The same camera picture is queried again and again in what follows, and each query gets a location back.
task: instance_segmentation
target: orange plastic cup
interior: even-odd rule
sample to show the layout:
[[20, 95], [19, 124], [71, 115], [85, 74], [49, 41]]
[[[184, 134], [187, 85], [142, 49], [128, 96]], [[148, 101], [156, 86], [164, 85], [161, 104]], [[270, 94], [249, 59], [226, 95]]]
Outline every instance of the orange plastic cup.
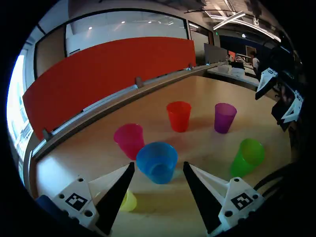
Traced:
[[169, 120], [175, 132], [185, 132], [189, 126], [191, 105], [184, 101], [172, 102], [167, 106]]

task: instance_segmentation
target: yellow plastic cup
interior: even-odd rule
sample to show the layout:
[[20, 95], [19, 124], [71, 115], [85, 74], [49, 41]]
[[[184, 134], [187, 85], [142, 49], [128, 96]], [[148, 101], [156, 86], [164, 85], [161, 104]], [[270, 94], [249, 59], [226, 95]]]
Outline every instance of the yellow plastic cup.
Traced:
[[127, 190], [127, 192], [125, 193], [124, 199], [122, 201], [120, 211], [132, 211], [136, 208], [136, 206], [137, 206], [137, 200], [134, 194], [130, 190]]

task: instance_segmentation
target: green plastic cup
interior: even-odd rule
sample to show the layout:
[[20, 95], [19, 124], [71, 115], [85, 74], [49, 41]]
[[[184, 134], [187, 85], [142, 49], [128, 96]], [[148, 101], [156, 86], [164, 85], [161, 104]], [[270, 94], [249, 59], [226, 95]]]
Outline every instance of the green plastic cup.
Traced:
[[260, 165], [263, 159], [264, 148], [261, 143], [254, 139], [245, 139], [231, 165], [231, 174], [234, 177], [243, 177]]

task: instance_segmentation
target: plastic cup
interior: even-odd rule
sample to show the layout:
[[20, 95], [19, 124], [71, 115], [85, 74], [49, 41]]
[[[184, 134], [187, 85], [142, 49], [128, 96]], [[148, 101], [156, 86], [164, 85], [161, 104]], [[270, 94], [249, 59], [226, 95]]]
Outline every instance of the plastic cup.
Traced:
[[154, 183], [166, 184], [172, 179], [177, 161], [178, 153], [171, 145], [154, 142], [138, 152], [136, 164]]
[[236, 114], [237, 109], [232, 105], [227, 103], [216, 104], [214, 123], [215, 131], [222, 134], [227, 133]]
[[138, 124], [126, 124], [114, 133], [114, 141], [131, 160], [136, 160], [137, 153], [144, 144], [143, 128]]
[[134, 194], [130, 190], [127, 190], [127, 192], [125, 193], [124, 199], [122, 201], [120, 211], [132, 211], [136, 208], [136, 206], [137, 206], [137, 200]]
[[264, 159], [264, 148], [254, 139], [245, 139], [241, 142], [237, 155], [231, 165], [231, 174], [234, 177], [243, 177], [254, 170]]
[[169, 120], [175, 132], [185, 132], [189, 126], [191, 105], [183, 101], [172, 102], [167, 106]]

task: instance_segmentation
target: desk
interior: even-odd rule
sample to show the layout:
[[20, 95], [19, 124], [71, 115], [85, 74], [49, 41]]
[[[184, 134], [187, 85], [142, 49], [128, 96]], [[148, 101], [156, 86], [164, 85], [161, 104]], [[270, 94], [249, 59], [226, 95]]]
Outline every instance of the desk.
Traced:
[[[78, 175], [96, 179], [130, 162], [113, 141], [115, 130], [125, 123], [144, 128], [145, 143], [164, 141], [178, 152], [179, 160], [169, 184], [151, 182], [135, 167], [130, 184], [138, 205], [131, 213], [119, 213], [113, 237], [120, 236], [205, 236], [206, 228], [182, 172], [183, 162], [229, 180], [229, 167], [245, 138], [259, 140], [265, 160], [244, 180], [254, 186], [267, 174], [290, 162], [290, 139], [271, 115], [275, 101], [237, 85], [191, 76], [148, 94], [96, 121], [51, 151], [37, 164], [39, 195], [53, 197]], [[173, 132], [166, 112], [172, 101], [192, 106], [185, 133]], [[214, 131], [214, 106], [231, 103], [237, 115], [229, 133]]]
[[215, 67], [215, 68], [208, 69], [207, 72], [210, 73], [210, 74], [216, 74], [216, 75], [220, 75], [220, 76], [229, 77], [229, 78], [232, 78], [234, 80], [242, 81], [242, 82], [248, 83], [248, 84], [250, 84], [252, 86], [258, 87], [259, 81], [256, 78], [249, 77], [249, 76], [246, 76], [246, 75], [244, 75], [243, 78], [237, 77], [237, 76], [233, 76], [231, 74], [231, 70], [232, 70], [232, 68], [229, 67], [228, 72], [224, 73], [224, 72], [218, 71], [217, 67]]
[[247, 67], [244, 67], [245, 68], [245, 73], [249, 73], [251, 75], [256, 75], [254, 70], [252, 68], [247, 68]]

